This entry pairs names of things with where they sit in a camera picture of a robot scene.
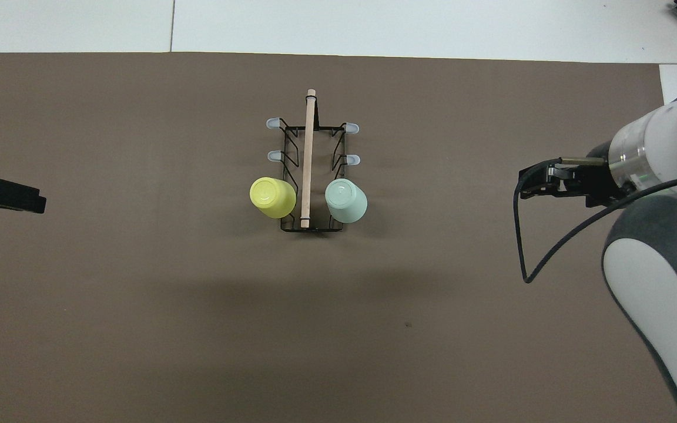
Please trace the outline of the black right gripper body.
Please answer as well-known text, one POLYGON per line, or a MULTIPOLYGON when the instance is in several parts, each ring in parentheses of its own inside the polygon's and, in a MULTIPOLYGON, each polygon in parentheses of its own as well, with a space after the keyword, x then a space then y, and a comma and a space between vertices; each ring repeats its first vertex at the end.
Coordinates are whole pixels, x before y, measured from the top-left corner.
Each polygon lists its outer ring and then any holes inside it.
POLYGON ((573 176, 562 182, 566 189, 566 196, 583 196, 585 206, 608 207, 619 200, 623 200, 632 193, 636 193, 636 185, 632 182, 618 184, 609 169, 610 143, 594 147, 585 158, 599 158, 604 161, 601 166, 576 165, 573 176))

